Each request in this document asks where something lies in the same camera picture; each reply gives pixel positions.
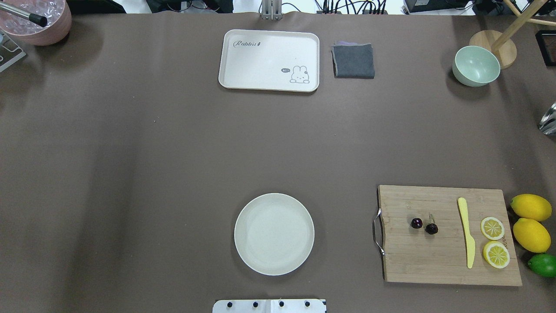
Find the metal rod with black tip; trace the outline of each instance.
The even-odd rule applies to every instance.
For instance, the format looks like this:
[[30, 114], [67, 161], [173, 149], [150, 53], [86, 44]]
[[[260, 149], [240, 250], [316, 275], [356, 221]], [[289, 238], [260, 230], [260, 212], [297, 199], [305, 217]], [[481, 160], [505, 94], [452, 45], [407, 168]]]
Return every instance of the metal rod with black tip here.
[[15, 16], [19, 16], [20, 18], [24, 18], [28, 21], [31, 21], [41, 27], [46, 26], [46, 24], [48, 23], [48, 21], [46, 20], [46, 17], [38, 15], [38, 14], [34, 14], [31, 12], [27, 12], [25, 10], [22, 10], [20, 8], [16, 8], [14, 6], [11, 6], [9, 4], [6, 4], [4, 2], [2, 2], [0, 0], [0, 10], [2, 11], [6, 11], [10, 14], [13, 14]]

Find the black handle tip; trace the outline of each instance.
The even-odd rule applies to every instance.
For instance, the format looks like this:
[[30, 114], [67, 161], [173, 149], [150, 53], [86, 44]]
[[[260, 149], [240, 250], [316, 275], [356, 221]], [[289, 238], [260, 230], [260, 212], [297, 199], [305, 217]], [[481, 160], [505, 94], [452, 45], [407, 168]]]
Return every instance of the black handle tip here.
[[46, 24], [48, 24], [46, 17], [34, 13], [31, 13], [29, 15], [29, 20], [41, 27], [44, 27], [46, 26]]

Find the lemon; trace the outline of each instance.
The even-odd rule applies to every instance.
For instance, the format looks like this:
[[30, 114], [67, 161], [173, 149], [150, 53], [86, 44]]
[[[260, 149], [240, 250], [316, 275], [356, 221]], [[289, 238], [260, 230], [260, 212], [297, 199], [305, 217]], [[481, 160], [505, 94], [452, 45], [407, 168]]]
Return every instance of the lemon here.
[[520, 217], [534, 219], [537, 222], [542, 222], [552, 215], [550, 203], [536, 194], [516, 195], [510, 202], [510, 206]]
[[531, 252], [544, 253], [550, 247], [550, 234], [534, 219], [520, 218], [514, 225], [514, 237]]
[[483, 248], [483, 257], [488, 264], [496, 268], [504, 268], [510, 263], [510, 253], [498, 241], [489, 241]]
[[481, 231], [486, 238], [498, 240], [504, 236], [504, 225], [495, 217], [485, 217], [481, 221]]

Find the gray cloth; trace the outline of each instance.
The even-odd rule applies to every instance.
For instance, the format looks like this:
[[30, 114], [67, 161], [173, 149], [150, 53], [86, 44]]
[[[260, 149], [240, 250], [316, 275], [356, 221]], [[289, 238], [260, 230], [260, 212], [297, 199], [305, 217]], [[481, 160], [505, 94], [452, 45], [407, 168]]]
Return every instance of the gray cloth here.
[[375, 78], [373, 47], [370, 43], [341, 42], [332, 45], [332, 60], [336, 77]]

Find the yellow knife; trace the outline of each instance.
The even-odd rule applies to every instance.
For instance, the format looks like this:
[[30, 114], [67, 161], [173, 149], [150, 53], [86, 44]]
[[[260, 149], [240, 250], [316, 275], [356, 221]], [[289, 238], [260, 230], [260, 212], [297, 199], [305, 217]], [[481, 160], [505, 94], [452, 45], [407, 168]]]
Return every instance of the yellow knife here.
[[463, 233], [465, 235], [465, 250], [467, 250], [467, 268], [473, 267], [475, 261], [475, 239], [471, 237], [469, 232], [469, 215], [467, 213], [467, 201], [465, 198], [458, 198], [459, 214], [461, 215], [461, 223], [463, 224]]

